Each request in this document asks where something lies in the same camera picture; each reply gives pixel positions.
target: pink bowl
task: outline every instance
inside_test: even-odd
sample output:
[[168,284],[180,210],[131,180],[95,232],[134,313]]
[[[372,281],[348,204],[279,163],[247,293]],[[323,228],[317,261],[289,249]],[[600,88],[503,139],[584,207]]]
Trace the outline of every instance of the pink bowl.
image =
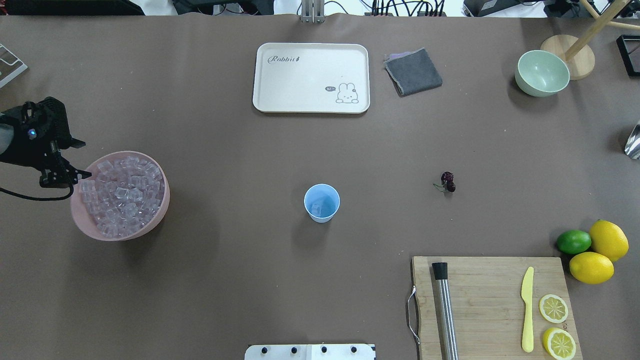
[[160,221],[163,219],[164,214],[166,214],[167,208],[169,208],[169,198],[170,198],[169,183],[166,180],[164,171],[162,170],[162,167],[160,167],[160,164],[158,164],[150,156],[145,155],[141,152],[118,151],[118,152],[114,152],[112,154],[99,158],[98,160],[94,161],[91,165],[89,165],[88,168],[86,168],[86,171],[90,171],[92,173],[92,176],[89,177],[88,179],[95,180],[95,178],[100,173],[100,170],[98,170],[98,164],[103,162],[104,160],[109,160],[113,162],[113,160],[123,159],[127,156],[137,156],[141,160],[145,159],[147,161],[151,161],[152,163],[156,164],[160,169],[160,173],[162,173],[162,178],[164,181],[164,196],[162,198],[162,201],[160,202],[160,208],[158,209],[156,215],[151,219],[151,221],[147,225],[143,226],[142,229],[138,230],[137,232],[129,236],[125,236],[123,238],[109,239],[103,236],[102,233],[100,233],[100,231],[98,230],[98,227],[95,225],[93,216],[91,216],[91,214],[87,212],[86,207],[82,202],[82,195],[80,194],[80,185],[78,184],[74,189],[75,190],[74,194],[71,195],[71,216],[74,218],[74,222],[78,226],[78,229],[80,229],[85,235],[90,236],[96,240],[122,241],[122,240],[139,238],[140,236],[143,236],[144,234],[151,231],[151,229],[156,227],[156,225],[159,224]]

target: lemon slice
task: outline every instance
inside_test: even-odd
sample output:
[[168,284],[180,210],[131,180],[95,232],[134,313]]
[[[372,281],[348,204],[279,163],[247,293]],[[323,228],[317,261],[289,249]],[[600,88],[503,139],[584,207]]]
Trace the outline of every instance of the lemon slice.
[[549,322],[561,323],[569,316],[569,307],[558,295],[547,294],[540,299],[540,313]]
[[556,360],[570,360],[575,356],[575,341],[571,335],[557,327],[550,327],[542,335],[542,345]]

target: wooden cutting board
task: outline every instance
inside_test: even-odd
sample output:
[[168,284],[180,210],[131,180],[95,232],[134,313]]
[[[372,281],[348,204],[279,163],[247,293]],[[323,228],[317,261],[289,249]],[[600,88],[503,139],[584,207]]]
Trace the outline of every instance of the wooden cutting board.
[[[420,360],[444,358],[434,301],[432,263],[446,262],[449,291],[460,360],[553,360],[542,346],[542,334],[549,327],[560,327],[574,338],[574,360],[582,360],[578,333],[573,320],[569,293],[560,258],[490,257],[413,257],[413,283],[416,287],[420,337]],[[522,278],[529,266],[533,276],[533,352],[522,350],[524,302],[520,297]],[[538,302],[546,294],[560,296],[569,307],[564,323],[546,321]]]

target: black cap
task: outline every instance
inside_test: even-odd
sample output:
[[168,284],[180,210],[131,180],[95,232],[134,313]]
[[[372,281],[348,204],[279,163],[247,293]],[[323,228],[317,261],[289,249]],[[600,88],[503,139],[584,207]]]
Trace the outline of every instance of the black cap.
[[436,280],[447,280],[447,263],[432,263]]

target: light green bowl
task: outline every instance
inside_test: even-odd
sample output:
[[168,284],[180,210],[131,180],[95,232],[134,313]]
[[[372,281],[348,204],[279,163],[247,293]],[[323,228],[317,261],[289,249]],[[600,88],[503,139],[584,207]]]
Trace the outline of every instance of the light green bowl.
[[553,95],[569,84],[569,68],[548,51],[527,51],[518,60],[516,83],[531,96]]

